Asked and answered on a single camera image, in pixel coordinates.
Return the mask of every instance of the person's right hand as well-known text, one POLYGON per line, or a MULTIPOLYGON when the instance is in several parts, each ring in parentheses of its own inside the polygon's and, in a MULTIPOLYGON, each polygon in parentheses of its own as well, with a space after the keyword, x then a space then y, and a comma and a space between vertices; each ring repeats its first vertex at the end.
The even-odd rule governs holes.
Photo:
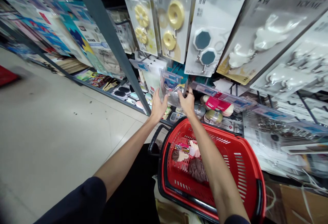
POLYGON ((183 109, 183 112, 188 116, 195 114, 194 112, 194 103, 195 103, 195 97, 192 93, 192 88, 189 87, 189 93, 186 98, 183 97, 181 91, 178 91, 180 104, 183 109))

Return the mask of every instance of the black sleeve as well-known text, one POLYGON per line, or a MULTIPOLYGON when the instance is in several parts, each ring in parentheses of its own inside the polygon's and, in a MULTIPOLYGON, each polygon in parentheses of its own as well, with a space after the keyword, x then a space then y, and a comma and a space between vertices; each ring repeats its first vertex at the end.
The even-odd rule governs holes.
POLYGON ((98 223, 106 204, 106 196, 103 181, 91 177, 52 207, 35 224, 98 223))
POLYGON ((224 224, 249 224, 249 222, 240 215, 231 215, 225 220, 224 224))

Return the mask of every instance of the shopping basket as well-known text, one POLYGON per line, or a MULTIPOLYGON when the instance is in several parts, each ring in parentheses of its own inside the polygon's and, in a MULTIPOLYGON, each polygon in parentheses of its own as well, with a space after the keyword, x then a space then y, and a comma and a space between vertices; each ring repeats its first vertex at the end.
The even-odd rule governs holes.
MULTIPOLYGON (((240 192, 241 199, 251 223, 262 223, 265 216, 265 185, 260 165, 246 139, 217 127, 204 124, 240 192)), ((160 194, 178 205, 208 219, 219 222, 217 210, 208 182, 199 183, 188 173, 191 156, 182 162, 175 162, 172 153, 181 138, 194 140, 191 124, 186 117, 177 121, 171 129, 160 125, 148 148, 148 153, 159 156, 158 189, 160 194), (152 148, 162 128, 168 130, 159 154, 152 148)))

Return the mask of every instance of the person's left hand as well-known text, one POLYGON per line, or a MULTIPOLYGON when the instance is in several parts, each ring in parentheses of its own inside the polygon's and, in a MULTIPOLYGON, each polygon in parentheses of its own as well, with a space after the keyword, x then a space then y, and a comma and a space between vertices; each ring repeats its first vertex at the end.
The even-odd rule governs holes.
POLYGON ((149 117, 151 120, 153 120, 156 123, 158 123, 163 117, 167 109, 167 99, 168 99, 168 95, 165 95, 164 101, 162 102, 160 99, 159 92, 160 89, 157 88, 157 90, 153 95, 151 115, 149 117))

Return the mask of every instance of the white tiled floor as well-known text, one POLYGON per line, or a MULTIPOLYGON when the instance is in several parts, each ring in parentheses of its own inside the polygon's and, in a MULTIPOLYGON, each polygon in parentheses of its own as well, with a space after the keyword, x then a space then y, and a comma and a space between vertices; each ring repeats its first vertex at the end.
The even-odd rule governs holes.
POLYGON ((8 223, 33 223, 92 176, 147 116, 3 49, 0 65, 22 76, 0 88, 0 202, 8 223))

